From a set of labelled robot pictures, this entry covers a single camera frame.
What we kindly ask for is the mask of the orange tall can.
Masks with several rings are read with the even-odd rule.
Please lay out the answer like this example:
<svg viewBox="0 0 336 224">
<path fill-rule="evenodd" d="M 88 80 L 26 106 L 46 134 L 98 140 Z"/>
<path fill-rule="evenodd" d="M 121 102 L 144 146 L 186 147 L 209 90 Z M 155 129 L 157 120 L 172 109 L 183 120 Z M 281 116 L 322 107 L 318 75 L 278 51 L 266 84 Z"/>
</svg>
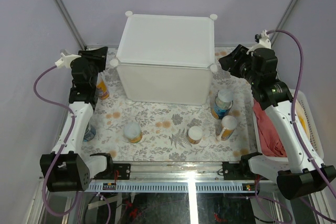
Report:
<svg viewBox="0 0 336 224">
<path fill-rule="evenodd" d="M 101 100 L 105 100 L 109 97 L 109 90 L 102 78 L 101 73 L 98 74 L 97 78 L 97 84 L 96 84 L 97 90 L 98 90 L 98 97 Z"/>
</svg>

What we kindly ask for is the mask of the white plastic cube cabinet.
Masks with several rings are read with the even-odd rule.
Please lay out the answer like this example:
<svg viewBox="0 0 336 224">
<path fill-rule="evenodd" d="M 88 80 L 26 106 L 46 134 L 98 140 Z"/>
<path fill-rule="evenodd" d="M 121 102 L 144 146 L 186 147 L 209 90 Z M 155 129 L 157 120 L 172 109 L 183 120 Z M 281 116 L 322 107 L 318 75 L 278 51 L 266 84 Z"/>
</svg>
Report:
<svg viewBox="0 0 336 224">
<path fill-rule="evenodd" d="M 128 99 L 206 103 L 215 63 L 214 21 L 208 17 L 125 13 L 127 22 L 110 66 Z"/>
</svg>

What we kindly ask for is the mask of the tall can with spoon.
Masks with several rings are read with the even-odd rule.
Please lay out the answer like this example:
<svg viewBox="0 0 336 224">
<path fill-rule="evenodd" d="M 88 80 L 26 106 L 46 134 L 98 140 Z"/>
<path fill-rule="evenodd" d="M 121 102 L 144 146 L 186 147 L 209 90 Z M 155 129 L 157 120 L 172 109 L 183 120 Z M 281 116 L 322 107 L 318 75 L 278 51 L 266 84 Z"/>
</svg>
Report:
<svg viewBox="0 0 336 224">
<path fill-rule="evenodd" d="M 216 137 L 216 139 L 218 141 L 228 140 L 235 131 L 237 125 L 238 122 L 234 116 L 231 115 L 224 116 L 221 120 L 222 130 L 220 134 Z"/>
</svg>

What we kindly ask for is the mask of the blue can silver top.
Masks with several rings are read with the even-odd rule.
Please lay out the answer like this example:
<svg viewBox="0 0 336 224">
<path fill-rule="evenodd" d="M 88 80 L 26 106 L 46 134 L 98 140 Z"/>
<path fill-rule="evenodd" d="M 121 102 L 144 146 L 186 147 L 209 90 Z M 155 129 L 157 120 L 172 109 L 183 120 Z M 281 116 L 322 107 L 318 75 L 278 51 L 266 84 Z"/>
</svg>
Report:
<svg viewBox="0 0 336 224">
<path fill-rule="evenodd" d="M 94 139 L 95 135 L 96 135 L 95 127 L 92 124 L 88 123 L 83 137 L 83 141 L 89 142 Z"/>
</svg>

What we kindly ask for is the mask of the short orange can white lid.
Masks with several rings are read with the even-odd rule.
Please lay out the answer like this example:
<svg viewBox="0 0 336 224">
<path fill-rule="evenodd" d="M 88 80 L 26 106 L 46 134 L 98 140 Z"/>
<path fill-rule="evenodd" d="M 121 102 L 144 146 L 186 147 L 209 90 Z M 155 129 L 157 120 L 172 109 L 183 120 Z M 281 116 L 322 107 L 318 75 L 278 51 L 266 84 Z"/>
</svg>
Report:
<svg viewBox="0 0 336 224">
<path fill-rule="evenodd" d="M 203 130 L 199 126 L 193 126 L 188 130 L 187 138 L 191 144 L 198 144 L 203 138 Z"/>
</svg>

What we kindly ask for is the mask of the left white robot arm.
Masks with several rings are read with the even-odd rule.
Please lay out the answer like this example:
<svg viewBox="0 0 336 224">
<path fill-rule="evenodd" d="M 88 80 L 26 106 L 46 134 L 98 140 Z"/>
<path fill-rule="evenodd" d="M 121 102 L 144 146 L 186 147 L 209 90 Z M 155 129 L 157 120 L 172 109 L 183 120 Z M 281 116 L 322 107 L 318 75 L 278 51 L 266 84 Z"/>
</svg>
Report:
<svg viewBox="0 0 336 224">
<path fill-rule="evenodd" d="M 71 70 L 72 87 L 68 115 L 51 153 L 40 158 L 40 168 L 50 192 L 85 191 L 94 178 L 109 179 L 115 166 L 108 153 L 80 155 L 85 132 L 98 102 L 97 81 L 106 68 L 108 48 L 81 50 L 76 55 L 61 52 L 54 67 Z"/>
</svg>

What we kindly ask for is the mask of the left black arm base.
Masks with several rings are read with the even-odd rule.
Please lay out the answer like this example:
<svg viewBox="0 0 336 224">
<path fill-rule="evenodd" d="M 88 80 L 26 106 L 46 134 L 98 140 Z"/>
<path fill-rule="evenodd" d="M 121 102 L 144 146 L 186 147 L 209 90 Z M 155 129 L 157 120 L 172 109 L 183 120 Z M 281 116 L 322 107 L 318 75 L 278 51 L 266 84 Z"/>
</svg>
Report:
<svg viewBox="0 0 336 224">
<path fill-rule="evenodd" d="M 129 180 L 131 164 L 114 163 L 110 153 L 91 154 L 86 162 L 92 179 Z"/>
</svg>

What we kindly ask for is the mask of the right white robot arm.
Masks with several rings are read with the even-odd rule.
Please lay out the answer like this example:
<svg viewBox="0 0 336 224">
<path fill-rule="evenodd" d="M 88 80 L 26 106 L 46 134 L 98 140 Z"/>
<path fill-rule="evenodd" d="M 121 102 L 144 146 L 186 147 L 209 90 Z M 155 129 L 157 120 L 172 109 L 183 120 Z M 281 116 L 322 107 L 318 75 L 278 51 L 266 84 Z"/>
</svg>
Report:
<svg viewBox="0 0 336 224">
<path fill-rule="evenodd" d="M 264 176 L 292 200 L 325 189 L 335 179 L 335 167 L 325 165 L 291 110 L 295 101 L 288 86 L 276 77 L 277 62 L 272 49 L 249 51 L 243 45 L 219 59 L 223 70 L 251 85 L 253 98 L 272 121 L 288 159 L 279 162 L 265 154 L 249 154 L 245 158 L 248 161 L 239 166 L 240 175 L 245 179 Z"/>
</svg>

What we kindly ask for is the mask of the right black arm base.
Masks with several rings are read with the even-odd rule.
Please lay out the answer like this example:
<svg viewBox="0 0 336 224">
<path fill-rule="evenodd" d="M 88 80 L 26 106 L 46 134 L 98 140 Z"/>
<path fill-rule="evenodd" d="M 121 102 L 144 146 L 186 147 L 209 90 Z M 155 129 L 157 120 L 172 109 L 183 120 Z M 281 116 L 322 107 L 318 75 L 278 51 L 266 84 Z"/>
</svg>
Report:
<svg viewBox="0 0 336 224">
<path fill-rule="evenodd" d="M 239 162 L 222 162 L 224 180 L 254 180 L 257 175 L 249 167 L 249 160 L 261 153 L 254 152 L 240 157 Z"/>
</svg>

